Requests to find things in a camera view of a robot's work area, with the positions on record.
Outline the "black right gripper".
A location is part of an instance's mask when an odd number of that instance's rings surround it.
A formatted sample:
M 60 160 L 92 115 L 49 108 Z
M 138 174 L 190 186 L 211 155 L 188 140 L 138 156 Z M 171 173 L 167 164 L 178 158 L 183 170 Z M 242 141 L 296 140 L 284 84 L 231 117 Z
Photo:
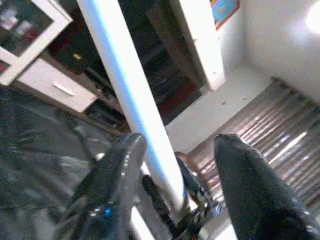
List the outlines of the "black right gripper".
M 205 202 L 204 204 L 200 204 L 176 225 L 171 214 L 170 203 L 149 175 L 142 176 L 142 186 L 151 198 L 153 208 L 172 234 L 173 240 L 197 240 L 201 229 L 221 213 L 223 206 L 219 201 L 212 201 L 210 191 L 198 174 L 187 166 L 184 156 L 176 155 L 175 157 L 187 191 L 196 202 Z

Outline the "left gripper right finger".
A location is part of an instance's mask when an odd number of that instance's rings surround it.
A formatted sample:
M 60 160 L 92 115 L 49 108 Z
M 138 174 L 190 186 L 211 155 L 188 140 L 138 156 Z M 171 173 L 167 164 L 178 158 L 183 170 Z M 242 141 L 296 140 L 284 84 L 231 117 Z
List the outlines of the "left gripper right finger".
M 239 240 L 318 240 L 320 226 L 265 157 L 236 134 L 214 139 L 214 160 Z

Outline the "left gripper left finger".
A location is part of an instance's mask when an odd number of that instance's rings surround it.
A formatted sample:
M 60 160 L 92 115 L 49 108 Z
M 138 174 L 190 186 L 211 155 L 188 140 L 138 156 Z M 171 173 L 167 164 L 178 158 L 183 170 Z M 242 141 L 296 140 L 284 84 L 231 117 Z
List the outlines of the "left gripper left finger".
M 146 149 L 147 141 L 141 133 L 130 133 L 114 144 L 76 188 L 54 239 L 129 239 Z

